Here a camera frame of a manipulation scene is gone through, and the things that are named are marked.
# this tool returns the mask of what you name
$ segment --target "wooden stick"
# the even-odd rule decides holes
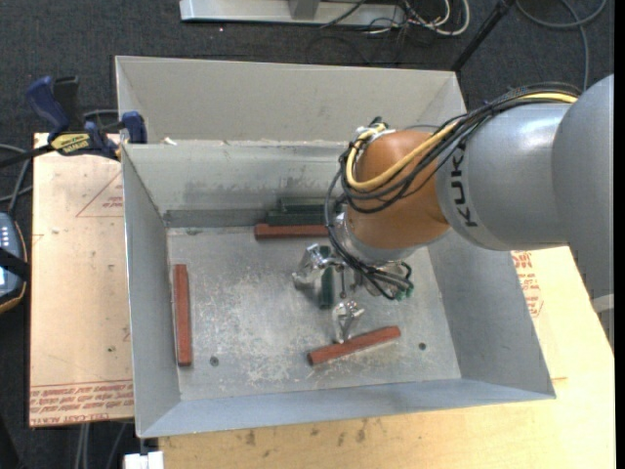
[[[310,364],[320,364],[341,358],[342,356],[361,351],[371,346],[397,339],[401,335],[398,326],[385,326],[377,330],[357,335],[343,344],[331,344],[307,354]]]
[[[174,266],[174,321],[176,328],[176,360],[178,366],[192,363],[188,273],[185,264]]]
[[[328,236],[328,230],[321,224],[296,226],[270,226],[260,223],[254,227],[256,239],[305,238]]]

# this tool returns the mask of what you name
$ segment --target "yellow cable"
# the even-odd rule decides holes
[[[569,96],[568,94],[557,94],[557,93],[535,93],[535,94],[525,94],[519,96],[517,99],[546,99],[551,101],[560,101],[563,103],[572,104],[577,101],[577,98],[574,96]],[[354,178],[353,169],[354,169],[354,160],[357,152],[360,150],[361,146],[366,143],[373,134],[376,134],[378,131],[376,129],[372,129],[370,131],[364,132],[356,139],[354,143],[354,147],[348,154],[348,159],[346,162],[346,179],[350,187],[354,188],[360,192],[369,192],[372,191],[383,184],[387,183],[397,172],[399,172],[402,168],[404,168],[411,160],[415,157],[419,156],[422,152],[436,145],[443,139],[449,132],[451,132],[454,127],[459,123],[460,120],[455,120],[449,125],[446,125],[438,132],[435,132],[432,137],[426,140],[424,143],[419,145],[409,154],[407,154],[404,158],[397,161],[390,168],[385,170],[382,174],[374,177],[373,179],[369,179],[368,181],[359,182]]]

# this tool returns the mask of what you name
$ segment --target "cable bundle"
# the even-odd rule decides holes
[[[423,144],[413,149],[409,154],[373,179],[361,182],[354,176],[358,157],[366,151],[367,146],[373,140],[388,128],[380,118],[376,118],[366,130],[360,131],[356,135],[348,148],[340,155],[340,169],[334,176],[326,195],[325,223],[330,242],[336,253],[343,258],[348,266],[360,273],[387,299],[398,300],[409,295],[413,289],[413,284],[409,280],[410,268],[407,264],[403,262],[397,263],[405,269],[403,277],[391,274],[379,267],[369,266],[356,259],[338,241],[330,213],[332,209],[332,193],[338,182],[341,182],[343,193],[339,196],[337,203],[347,203],[353,210],[364,214],[380,212],[422,189],[453,154],[455,149],[459,145],[466,144],[483,123],[497,114],[513,107],[528,104],[572,104],[577,100],[578,95],[578,91],[559,83],[529,85],[514,89],[495,101],[445,121]],[[416,164],[410,172],[399,177],[399,174],[404,169],[415,162]],[[411,190],[411,185],[416,177],[421,175],[433,162],[437,163],[435,170],[426,177],[417,189]],[[363,207],[363,202],[371,202],[372,206]],[[385,289],[384,284],[392,289]]]

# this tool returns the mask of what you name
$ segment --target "yellow label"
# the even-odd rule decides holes
[[[88,147],[89,147],[89,141],[79,141],[78,143],[74,143],[69,146],[63,146],[61,148],[61,151],[67,154],[70,152],[74,152],[77,149],[83,149],[83,148],[88,148]]]
[[[54,149],[62,149],[65,153],[87,148],[89,146],[89,134],[72,134],[71,132],[59,134],[57,138],[50,143],[50,146]]]

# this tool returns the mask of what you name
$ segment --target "cardboard sheet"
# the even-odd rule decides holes
[[[49,153],[33,183],[29,425],[132,417],[120,164]]]

